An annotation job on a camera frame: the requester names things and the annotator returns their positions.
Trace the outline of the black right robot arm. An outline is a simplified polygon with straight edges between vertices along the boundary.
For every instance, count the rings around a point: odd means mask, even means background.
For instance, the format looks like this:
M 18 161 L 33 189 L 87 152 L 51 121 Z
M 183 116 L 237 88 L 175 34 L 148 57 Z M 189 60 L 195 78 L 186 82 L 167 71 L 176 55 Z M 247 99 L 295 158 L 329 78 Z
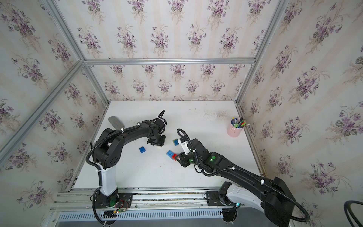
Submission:
M 310 221 L 306 208 L 293 197 L 285 182 L 275 177 L 273 180 L 258 176 L 216 152 L 209 152 L 197 139 L 190 139 L 182 129 L 177 129 L 179 143 L 183 152 L 176 159 L 183 167 L 194 165 L 197 173 L 206 177 L 220 176 L 227 179 L 221 187 L 220 199 L 224 203 L 234 203 L 240 207 L 244 201 L 232 199 L 228 192 L 232 185 L 240 186 L 259 199 L 258 207 L 262 209 L 267 219 L 279 227 L 287 227 L 291 220 L 297 222 Z

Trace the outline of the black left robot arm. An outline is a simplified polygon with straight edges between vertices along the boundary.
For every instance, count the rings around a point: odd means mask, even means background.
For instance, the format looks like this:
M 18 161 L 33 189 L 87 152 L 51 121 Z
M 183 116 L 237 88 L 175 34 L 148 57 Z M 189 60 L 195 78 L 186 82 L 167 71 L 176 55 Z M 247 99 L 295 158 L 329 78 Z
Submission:
M 163 110 L 156 118 L 144 120 L 137 125 L 119 130 L 105 129 L 86 156 L 86 163 L 98 172 L 99 192 L 109 199 L 118 193 L 116 185 L 116 164 L 121 160 L 125 145 L 147 138 L 147 144 L 162 147 L 165 143 L 167 121 Z

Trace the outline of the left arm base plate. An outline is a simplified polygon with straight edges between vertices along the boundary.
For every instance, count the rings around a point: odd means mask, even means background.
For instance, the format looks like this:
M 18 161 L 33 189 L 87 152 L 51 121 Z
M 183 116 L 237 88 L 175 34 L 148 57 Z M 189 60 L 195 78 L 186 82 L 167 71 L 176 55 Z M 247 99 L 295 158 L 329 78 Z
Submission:
M 96 209 L 128 209 L 131 207 L 133 196 L 133 193 L 118 193 L 107 197 L 96 192 L 91 201 Z

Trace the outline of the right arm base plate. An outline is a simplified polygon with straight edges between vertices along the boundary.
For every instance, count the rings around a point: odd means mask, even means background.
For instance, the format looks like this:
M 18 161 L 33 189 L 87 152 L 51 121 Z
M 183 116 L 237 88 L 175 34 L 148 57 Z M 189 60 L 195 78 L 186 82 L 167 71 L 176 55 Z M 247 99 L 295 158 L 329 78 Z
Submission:
M 241 204 L 232 202 L 226 195 L 219 193 L 218 191 L 207 191 L 205 193 L 205 199 L 207 205 L 212 206 L 233 206 L 239 207 Z

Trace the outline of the light blue long lego brick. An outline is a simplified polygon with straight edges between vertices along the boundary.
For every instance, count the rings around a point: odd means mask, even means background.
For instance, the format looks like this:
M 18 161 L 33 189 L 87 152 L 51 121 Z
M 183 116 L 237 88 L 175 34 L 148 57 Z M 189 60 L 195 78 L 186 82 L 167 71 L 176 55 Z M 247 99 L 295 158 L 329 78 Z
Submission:
M 175 154 L 174 152 L 172 152 L 171 150 L 169 150 L 167 153 L 167 156 L 169 157 L 169 158 L 171 158 L 172 159 L 172 155 L 173 154 Z

